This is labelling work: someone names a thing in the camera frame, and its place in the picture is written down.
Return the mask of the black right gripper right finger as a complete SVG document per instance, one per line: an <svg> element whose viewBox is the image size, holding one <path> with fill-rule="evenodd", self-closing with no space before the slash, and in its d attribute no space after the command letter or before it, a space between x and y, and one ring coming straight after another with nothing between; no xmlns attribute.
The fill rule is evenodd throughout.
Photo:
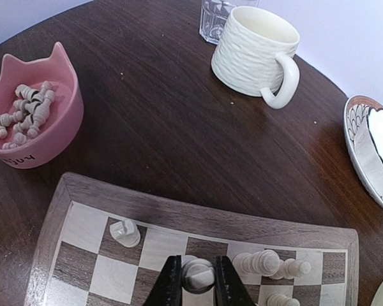
<svg viewBox="0 0 383 306"><path fill-rule="evenodd" d="M256 306L227 256L216 257L214 275L214 305Z"/></svg>

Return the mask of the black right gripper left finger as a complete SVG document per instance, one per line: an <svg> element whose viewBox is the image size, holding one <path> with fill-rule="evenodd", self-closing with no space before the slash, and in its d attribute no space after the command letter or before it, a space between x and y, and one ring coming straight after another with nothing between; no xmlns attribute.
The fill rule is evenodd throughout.
<svg viewBox="0 0 383 306"><path fill-rule="evenodd" d="M182 305L181 256L169 256L151 290L145 305Z"/></svg>

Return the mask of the white king chess piece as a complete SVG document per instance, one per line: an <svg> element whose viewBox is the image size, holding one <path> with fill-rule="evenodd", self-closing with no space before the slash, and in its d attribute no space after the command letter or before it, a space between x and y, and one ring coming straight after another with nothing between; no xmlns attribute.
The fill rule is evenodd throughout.
<svg viewBox="0 0 383 306"><path fill-rule="evenodd" d="M208 292L215 282L213 264L193 255L182 257L181 277L183 288L193 294Z"/></svg>

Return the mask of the white queen chess piece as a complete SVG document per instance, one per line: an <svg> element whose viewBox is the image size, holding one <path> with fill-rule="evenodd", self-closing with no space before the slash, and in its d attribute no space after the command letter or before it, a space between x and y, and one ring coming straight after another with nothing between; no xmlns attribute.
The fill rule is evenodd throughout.
<svg viewBox="0 0 383 306"><path fill-rule="evenodd" d="M237 272L242 274L257 274L269 277L274 275L280 267L279 255L271 250L240 253L234 257L232 264Z"/></svg>

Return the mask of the white pawn chess piece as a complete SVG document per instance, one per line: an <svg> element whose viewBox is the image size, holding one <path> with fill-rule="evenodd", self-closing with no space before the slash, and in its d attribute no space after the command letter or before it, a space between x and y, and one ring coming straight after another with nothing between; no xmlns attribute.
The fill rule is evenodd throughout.
<svg viewBox="0 0 383 306"><path fill-rule="evenodd" d="M268 297L267 306L300 306L297 299L288 297L281 293L275 293Z"/></svg>

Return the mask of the white knight chess piece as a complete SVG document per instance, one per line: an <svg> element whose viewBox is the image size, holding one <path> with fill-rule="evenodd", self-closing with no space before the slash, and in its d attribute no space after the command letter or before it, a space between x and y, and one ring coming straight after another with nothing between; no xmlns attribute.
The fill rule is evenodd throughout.
<svg viewBox="0 0 383 306"><path fill-rule="evenodd" d="M140 243L140 231L131 219L115 222L109 227L112 238L126 248L136 247Z"/></svg>

